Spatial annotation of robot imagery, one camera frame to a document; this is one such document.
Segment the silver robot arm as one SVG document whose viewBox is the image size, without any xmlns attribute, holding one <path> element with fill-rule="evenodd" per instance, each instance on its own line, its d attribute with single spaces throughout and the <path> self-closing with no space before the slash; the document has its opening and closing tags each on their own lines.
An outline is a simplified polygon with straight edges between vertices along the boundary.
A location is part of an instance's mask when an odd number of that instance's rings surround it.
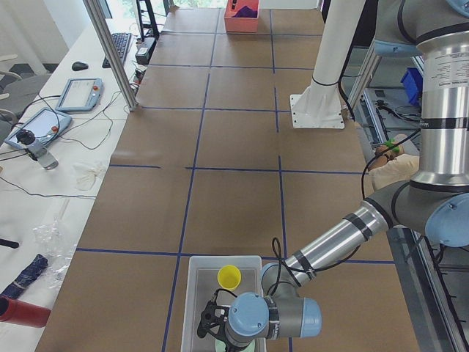
<svg viewBox="0 0 469 352">
<path fill-rule="evenodd" d="M 402 225 L 445 246 L 468 244 L 468 3 L 381 1 L 375 49 L 424 58 L 418 171 L 375 191 L 288 259 L 266 265 L 264 293 L 239 295 L 221 318 L 217 338 L 227 351 L 257 338 L 318 335 L 320 308 L 298 288 L 379 232 Z"/>
</svg>

